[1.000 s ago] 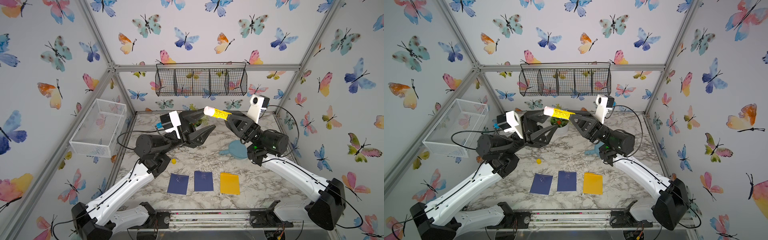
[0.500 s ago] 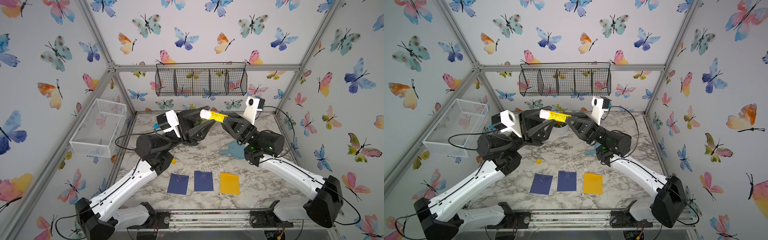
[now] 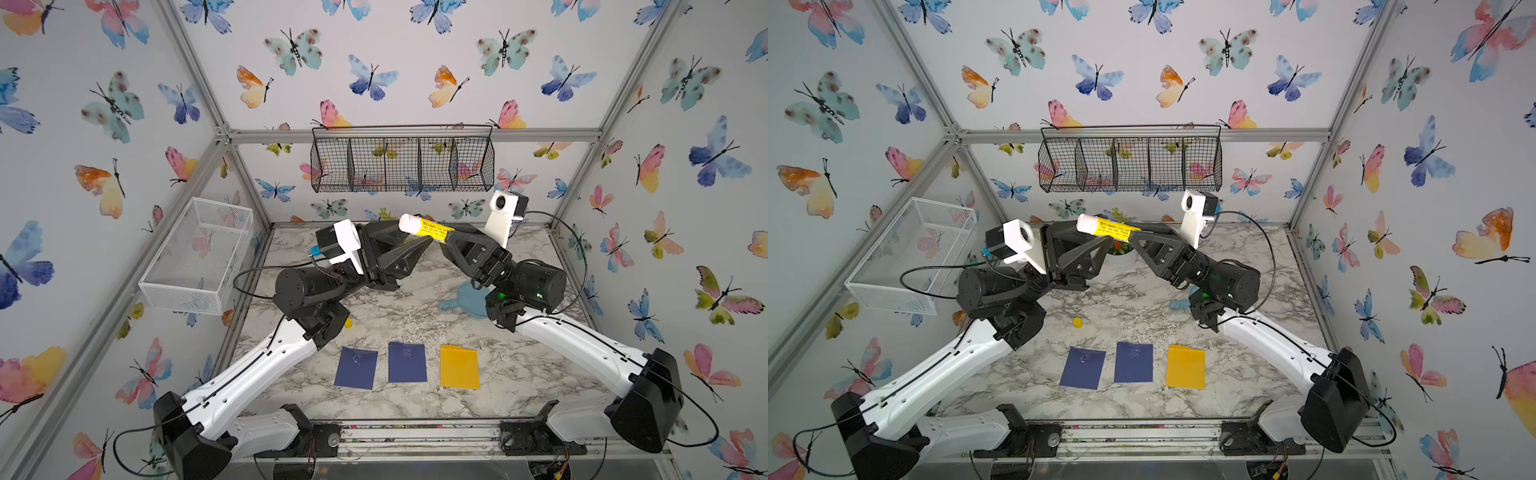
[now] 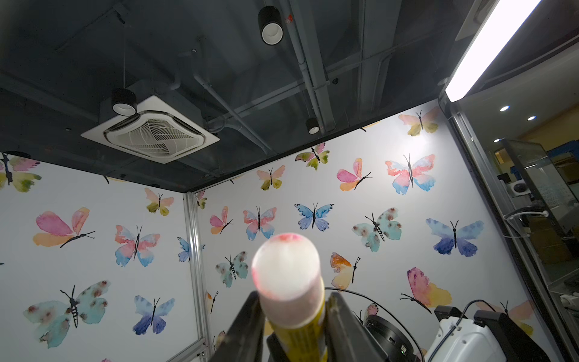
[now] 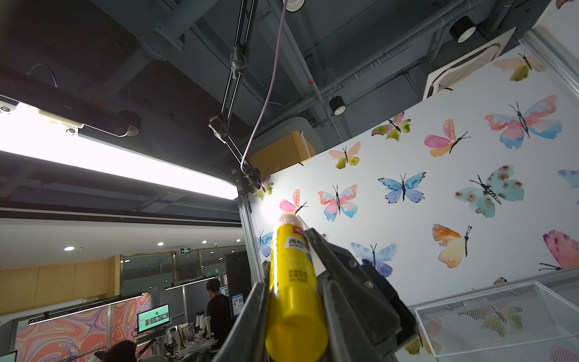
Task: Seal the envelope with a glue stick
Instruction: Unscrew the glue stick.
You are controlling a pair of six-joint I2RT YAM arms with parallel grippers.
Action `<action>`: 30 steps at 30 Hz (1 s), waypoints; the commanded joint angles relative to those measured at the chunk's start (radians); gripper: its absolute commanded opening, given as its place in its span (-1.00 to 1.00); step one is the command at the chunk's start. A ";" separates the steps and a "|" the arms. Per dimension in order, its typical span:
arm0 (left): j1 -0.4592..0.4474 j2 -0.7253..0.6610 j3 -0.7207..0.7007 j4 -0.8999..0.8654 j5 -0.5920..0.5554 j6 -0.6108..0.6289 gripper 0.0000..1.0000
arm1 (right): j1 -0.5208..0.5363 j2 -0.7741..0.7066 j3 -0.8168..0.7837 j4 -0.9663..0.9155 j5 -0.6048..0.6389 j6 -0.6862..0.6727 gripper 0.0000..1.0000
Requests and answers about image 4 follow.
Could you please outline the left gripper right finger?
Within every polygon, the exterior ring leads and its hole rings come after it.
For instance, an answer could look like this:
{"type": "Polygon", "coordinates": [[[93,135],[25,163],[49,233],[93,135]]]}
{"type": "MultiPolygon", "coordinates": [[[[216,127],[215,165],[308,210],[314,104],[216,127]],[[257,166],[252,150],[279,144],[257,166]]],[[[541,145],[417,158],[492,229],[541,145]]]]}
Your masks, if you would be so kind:
{"type": "Polygon", "coordinates": [[[387,354],[354,316],[341,294],[330,294],[326,302],[326,312],[328,361],[388,360],[387,354]]]}

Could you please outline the yellow glue stick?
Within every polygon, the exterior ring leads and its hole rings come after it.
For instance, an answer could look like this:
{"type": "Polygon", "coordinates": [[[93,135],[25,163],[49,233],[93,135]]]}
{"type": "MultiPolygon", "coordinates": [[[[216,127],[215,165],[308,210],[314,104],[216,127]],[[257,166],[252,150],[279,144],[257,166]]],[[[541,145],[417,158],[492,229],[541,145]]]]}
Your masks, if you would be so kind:
{"type": "Polygon", "coordinates": [[[266,241],[251,265],[266,319],[290,361],[326,361],[325,289],[312,241],[285,233],[266,241]]]}

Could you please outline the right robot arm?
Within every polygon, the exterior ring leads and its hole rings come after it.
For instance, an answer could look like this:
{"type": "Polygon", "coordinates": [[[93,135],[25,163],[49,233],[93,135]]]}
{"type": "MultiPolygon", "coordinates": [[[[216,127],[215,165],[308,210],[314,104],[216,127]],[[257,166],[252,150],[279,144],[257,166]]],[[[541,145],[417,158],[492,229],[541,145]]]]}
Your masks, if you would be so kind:
{"type": "Polygon", "coordinates": [[[326,290],[352,294],[370,301],[364,316],[362,316],[362,312],[358,316],[354,316],[364,332],[369,338],[372,338],[375,348],[378,351],[383,351],[385,361],[425,361],[426,351],[416,343],[411,333],[386,307],[358,292],[335,287],[326,287],[326,290]],[[380,311],[389,314],[402,330],[396,328],[390,321],[379,317],[380,311]]]}

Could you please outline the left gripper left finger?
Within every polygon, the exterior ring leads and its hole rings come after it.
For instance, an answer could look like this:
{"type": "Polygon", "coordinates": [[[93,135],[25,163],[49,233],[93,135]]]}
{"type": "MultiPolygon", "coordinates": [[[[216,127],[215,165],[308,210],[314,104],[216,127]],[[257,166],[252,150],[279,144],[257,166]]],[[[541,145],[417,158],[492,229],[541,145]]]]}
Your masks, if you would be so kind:
{"type": "Polygon", "coordinates": [[[265,314],[257,291],[250,293],[221,344],[221,361],[261,361],[265,314]]]}

